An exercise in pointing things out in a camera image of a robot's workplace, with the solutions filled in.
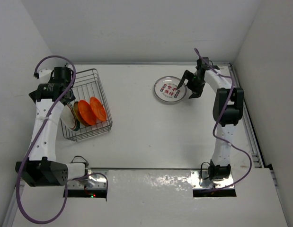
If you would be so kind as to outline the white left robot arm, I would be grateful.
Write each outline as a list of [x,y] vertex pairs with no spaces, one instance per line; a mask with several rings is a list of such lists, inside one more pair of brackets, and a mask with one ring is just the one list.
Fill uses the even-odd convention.
[[29,93],[36,105],[36,118],[31,139],[32,149],[24,161],[18,161],[15,170],[31,187],[65,186],[73,178],[85,174],[83,164],[63,164],[56,161],[55,143],[63,109],[75,96],[69,90],[59,100],[67,86],[71,85],[73,70],[62,66],[49,72],[37,89]]

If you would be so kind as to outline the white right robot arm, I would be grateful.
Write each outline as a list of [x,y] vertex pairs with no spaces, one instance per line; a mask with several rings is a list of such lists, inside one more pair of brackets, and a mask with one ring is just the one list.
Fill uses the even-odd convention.
[[213,156],[208,167],[209,180],[222,180],[231,173],[231,143],[235,127],[243,116],[244,91],[234,87],[227,76],[220,74],[220,68],[212,65],[206,57],[196,61],[196,72],[186,70],[177,88],[187,80],[186,87],[191,90],[190,99],[200,98],[206,84],[215,92],[213,118],[215,126],[213,136],[216,138]]

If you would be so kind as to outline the small orange plate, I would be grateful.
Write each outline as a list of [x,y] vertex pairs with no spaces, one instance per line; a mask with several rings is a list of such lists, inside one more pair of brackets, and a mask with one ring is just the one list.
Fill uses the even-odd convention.
[[107,120],[107,114],[105,112],[104,106],[102,103],[95,97],[91,97],[89,100],[92,111],[95,116],[101,121],[105,122]]

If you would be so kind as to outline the white plate green red rim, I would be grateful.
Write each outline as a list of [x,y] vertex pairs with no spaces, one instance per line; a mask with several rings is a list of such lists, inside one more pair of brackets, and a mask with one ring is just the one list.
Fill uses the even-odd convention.
[[76,118],[72,104],[67,104],[64,106],[60,119],[69,130],[78,131],[80,129],[80,122]]

